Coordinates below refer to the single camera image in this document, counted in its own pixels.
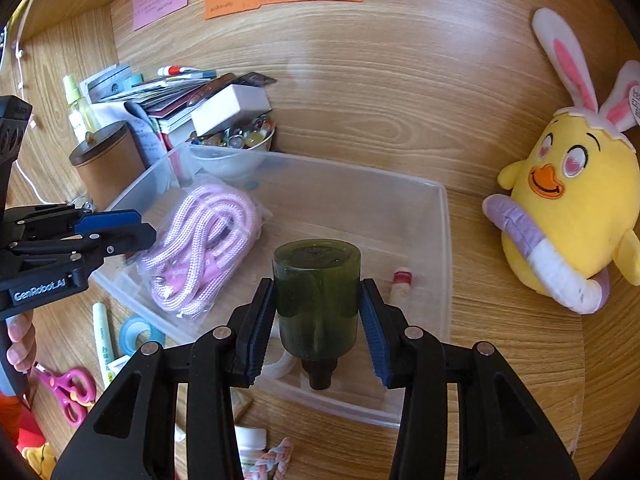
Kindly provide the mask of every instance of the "red and white marker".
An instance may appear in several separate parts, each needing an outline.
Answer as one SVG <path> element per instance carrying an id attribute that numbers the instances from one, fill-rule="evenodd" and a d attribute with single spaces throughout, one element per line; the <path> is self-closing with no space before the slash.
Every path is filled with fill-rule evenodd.
<path id="1" fill-rule="evenodd" d="M 201 72 L 201 70 L 199 68 L 192 68 L 190 66 L 179 66 L 179 65 L 163 66 L 162 68 L 158 69 L 158 75 L 160 77 L 188 74 L 189 72 Z"/>

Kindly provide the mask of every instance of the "clear plastic box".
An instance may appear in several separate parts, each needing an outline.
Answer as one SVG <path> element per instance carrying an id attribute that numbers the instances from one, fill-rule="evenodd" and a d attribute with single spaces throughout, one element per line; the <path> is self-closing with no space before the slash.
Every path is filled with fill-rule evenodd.
<path id="1" fill-rule="evenodd" d="M 302 238 L 336 238 L 360 248 L 362 277 L 374 278 L 388 298 L 396 267 L 413 272 L 404 314 L 442 341 L 451 319 L 451 248 L 446 190 L 423 178 L 282 153 L 181 144 L 149 168 L 111 205 L 133 208 L 158 226 L 181 201 L 194 177 L 215 174 L 259 200 L 273 217 L 225 285 L 206 317 L 165 313 L 142 285 L 135 266 L 107 258 L 96 282 L 179 344 L 225 324 L 249 303 L 261 278 L 271 277 L 271 256 Z M 362 326 L 354 348 L 338 362 L 332 386 L 313 391 L 300 363 L 279 380 L 260 376 L 255 386 L 309 407 L 372 424 L 396 426 L 402 390 L 386 390 L 373 372 Z"/>

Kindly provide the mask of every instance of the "bunny ears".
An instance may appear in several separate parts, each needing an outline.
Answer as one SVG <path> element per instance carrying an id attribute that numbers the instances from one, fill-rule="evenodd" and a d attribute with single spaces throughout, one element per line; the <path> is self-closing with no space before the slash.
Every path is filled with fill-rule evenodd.
<path id="1" fill-rule="evenodd" d="M 622 140 L 635 153 L 633 145 L 622 132 L 636 124 L 628 99 L 631 88 L 640 85 L 640 62 L 627 61 L 624 64 L 611 95 L 598 110 L 587 62 L 571 27 L 551 9 L 538 9 L 531 25 L 574 101 L 575 107 L 562 108 L 556 115 L 568 112 L 584 117 L 591 128 L 604 130 L 612 139 Z"/>

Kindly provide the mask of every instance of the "brown cylindrical container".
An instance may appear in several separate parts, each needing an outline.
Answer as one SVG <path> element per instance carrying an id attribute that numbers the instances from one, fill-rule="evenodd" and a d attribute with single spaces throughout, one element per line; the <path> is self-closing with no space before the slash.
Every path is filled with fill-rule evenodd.
<path id="1" fill-rule="evenodd" d="M 145 167 L 125 121 L 110 124 L 76 146 L 69 161 L 78 170 L 96 209 L 104 211 Z"/>

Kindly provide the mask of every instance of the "container lid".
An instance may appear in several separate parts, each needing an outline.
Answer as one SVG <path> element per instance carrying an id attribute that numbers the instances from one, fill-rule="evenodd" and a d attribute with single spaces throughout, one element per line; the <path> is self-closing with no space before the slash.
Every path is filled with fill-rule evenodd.
<path id="1" fill-rule="evenodd" d="M 82 97 L 80 95 L 80 91 L 78 90 L 78 83 L 76 82 L 76 78 L 71 74 L 65 75 L 65 78 L 62 80 L 62 84 L 65 86 L 66 104 L 73 104 Z"/>
<path id="2" fill-rule="evenodd" d="M 130 132 L 129 125 L 125 121 L 109 124 L 91 134 L 89 140 L 83 140 L 69 155 L 69 162 L 73 166 L 91 160 L 100 155 L 108 147 L 113 146 L 118 140 Z"/>
<path id="3" fill-rule="evenodd" d="M 273 254 L 273 261 L 289 270 L 318 270 L 341 266 L 356 266 L 359 270 L 360 250 L 342 240 L 311 238 L 278 247 Z"/>

